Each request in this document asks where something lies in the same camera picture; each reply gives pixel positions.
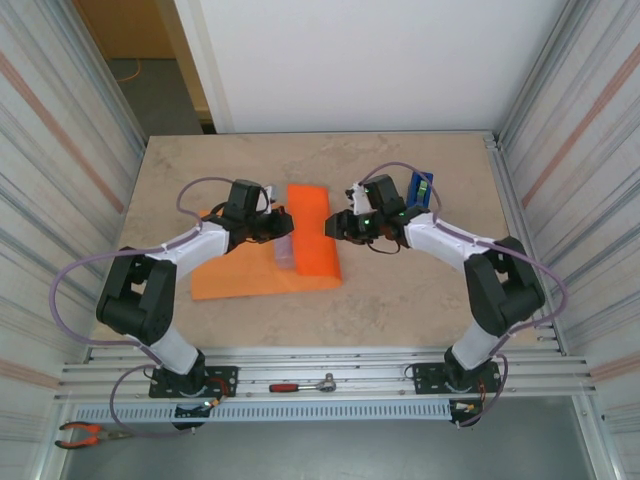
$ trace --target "orange towel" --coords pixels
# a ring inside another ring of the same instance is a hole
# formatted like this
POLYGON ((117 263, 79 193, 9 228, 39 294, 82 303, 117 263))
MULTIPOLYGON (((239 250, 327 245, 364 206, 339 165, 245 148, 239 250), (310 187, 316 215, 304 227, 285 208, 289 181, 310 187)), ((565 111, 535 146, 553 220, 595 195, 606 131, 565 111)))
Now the orange towel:
POLYGON ((327 290, 342 285, 335 240, 324 235, 324 222, 330 215, 327 189, 289 185, 287 194, 287 211, 295 227, 296 269, 278 268, 273 242, 244 243, 193 271, 194 300, 327 290))

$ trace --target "beige table surface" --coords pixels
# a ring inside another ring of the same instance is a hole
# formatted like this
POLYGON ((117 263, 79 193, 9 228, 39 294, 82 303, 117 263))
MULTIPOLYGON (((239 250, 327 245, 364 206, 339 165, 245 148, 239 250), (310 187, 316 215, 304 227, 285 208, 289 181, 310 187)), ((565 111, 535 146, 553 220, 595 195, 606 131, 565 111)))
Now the beige table surface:
MULTIPOLYGON (((121 245, 155 246, 193 222, 175 210, 181 187, 198 177, 246 178, 329 188, 332 211, 347 208, 344 190, 381 163, 412 163, 435 175, 442 218, 479 235, 507 234, 479 134, 269 134, 152 137, 127 214, 121 245)), ((389 173, 406 195, 410 172, 389 173)), ((228 185, 193 188, 185 205, 207 210, 228 185)), ((379 248, 388 248, 380 240, 379 248)), ((335 290, 195 302, 190 279, 177 287, 174 325, 188 341, 212 346, 448 346, 471 320, 464 277, 424 252, 387 256, 338 242, 344 284, 335 290)), ((103 325, 96 338, 119 338, 103 325)), ((532 344, 525 333, 513 343, 532 344)))

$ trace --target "blue object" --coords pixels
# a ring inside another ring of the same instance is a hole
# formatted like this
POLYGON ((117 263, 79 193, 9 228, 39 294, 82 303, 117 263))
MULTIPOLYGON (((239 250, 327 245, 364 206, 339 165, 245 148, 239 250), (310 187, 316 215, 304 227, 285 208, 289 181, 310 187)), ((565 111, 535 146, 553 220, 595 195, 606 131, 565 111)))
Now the blue object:
MULTIPOLYGON (((422 174, 433 183, 433 173, 422 172, 422 174)), ((420 178, 417 173, 411 174, 411 182, 409 183, 409 193, 407 194, 407 206, 419 205, 421 207, 429 207, 429 198, 431 198, 431 187, 420 178)))

